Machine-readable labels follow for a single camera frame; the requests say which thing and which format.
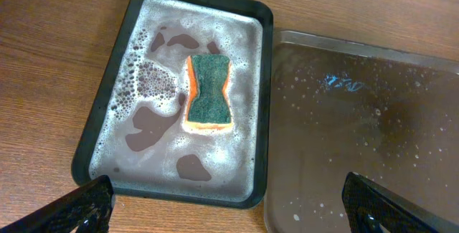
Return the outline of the orange green scrubbing sponge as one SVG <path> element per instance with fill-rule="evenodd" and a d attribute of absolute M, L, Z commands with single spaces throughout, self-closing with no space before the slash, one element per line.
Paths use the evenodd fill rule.
<path fill-rule="evenodd" d="M 186 59 L 189 100 L 185 124 L 196 130 L 226 130 L 233 125 L 227 94 L 231 62 L 221 54 L 197 54 Z"/>

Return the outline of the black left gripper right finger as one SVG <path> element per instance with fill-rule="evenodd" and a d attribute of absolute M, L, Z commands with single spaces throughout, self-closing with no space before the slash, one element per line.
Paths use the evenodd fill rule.
<path fill-rule="evenodd" d="M 355 172 L 341 192 L 352 233 L 457 232 L 445 220 Z"/>

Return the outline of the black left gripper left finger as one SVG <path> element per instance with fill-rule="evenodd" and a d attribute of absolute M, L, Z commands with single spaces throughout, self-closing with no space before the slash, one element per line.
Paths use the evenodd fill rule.
<path fill-rule="evenodd" d="M 109 177 L 99 176 L 1 231 L 107 233 L 114 205 L 115 194 Z"/>

